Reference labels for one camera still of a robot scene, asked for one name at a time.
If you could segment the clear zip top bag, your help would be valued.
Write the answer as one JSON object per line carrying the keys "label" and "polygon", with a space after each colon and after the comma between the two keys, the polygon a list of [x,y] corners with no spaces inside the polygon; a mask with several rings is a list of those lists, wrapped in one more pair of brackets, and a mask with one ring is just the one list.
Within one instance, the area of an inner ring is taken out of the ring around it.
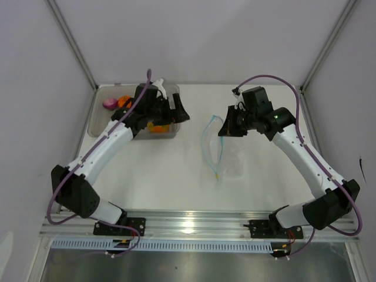
{"label": "clear zip top bag", "polygon": [[203,159],[217,181],[239,179],[244,175],[242,145],[235,138],[218,136],[223,125],[224,120],[213,115],[200,139]]}

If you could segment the orange toy pineapple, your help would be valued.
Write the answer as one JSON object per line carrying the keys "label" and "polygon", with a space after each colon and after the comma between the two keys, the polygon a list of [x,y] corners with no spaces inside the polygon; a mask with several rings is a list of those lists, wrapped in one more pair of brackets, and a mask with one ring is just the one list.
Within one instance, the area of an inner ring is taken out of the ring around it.
{"label": "orange toy pineapple", "polygon": [[152,122],[149,122],[147,129],[151,134],[169,133],[170,125],[156,126]]}

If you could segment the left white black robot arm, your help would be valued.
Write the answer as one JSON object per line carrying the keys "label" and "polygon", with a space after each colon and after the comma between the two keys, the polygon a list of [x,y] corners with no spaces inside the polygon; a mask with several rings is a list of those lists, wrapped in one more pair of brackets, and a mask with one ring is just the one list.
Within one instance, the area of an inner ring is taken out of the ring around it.
{"label": "left white black robot arm", "polygon": [[51,202],[75,216],[107,222],[113,234],[123,234],[127,229],[126,213],[100,198],[93,187],[96,179],[115,154],[147,130],[149,124],[170,126],[189,119],[177,85],[166,85],[161,79],[139,84],[135,94],[116,108],[103,132],[84,154],[65,167],[57,165],[52,169]]}

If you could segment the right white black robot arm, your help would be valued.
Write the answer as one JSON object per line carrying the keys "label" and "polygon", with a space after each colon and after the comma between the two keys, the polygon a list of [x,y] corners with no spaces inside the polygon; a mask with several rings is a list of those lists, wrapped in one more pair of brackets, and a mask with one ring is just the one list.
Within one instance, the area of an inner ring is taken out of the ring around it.
{"label": "right white black robot arm", "polygon": [[314,197],[272,212],[268,230],[273,236],[281,237],[293,226],[322,230],[354,209],[360,186],[354,179],[345,180],[312,147],[300,132],[296,116],[285,107],[274,109],[261,86],[244,92],[235,88],[233,93],[236,103],[228,107],[218,135],[243,137],[250,130],[264,135],[290,159]]}

